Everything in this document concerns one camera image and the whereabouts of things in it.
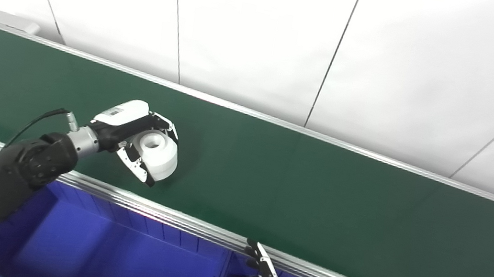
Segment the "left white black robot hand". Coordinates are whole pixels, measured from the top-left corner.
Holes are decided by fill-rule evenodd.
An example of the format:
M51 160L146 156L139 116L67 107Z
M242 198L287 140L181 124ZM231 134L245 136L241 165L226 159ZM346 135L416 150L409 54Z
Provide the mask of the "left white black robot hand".
M87 127L95 152L116 153L149 187L172 176L177 168L177 129L145 101L131 100L100 112Z

